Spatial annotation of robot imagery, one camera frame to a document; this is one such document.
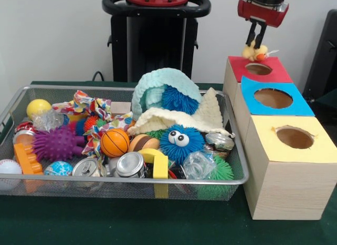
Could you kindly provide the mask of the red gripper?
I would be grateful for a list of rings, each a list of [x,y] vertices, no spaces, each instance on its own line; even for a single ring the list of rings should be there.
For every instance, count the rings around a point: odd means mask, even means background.
[[[279,27],[287,14],[289,4],[285,0],[239,0],[237,6],[238,15],[247,21],[251,21],[251,27],[247,37],[247,46],[250,47],[255,40],[255,28],[257,21],[261,30],[256,36],[256,49],[259,49],[267,26]]]

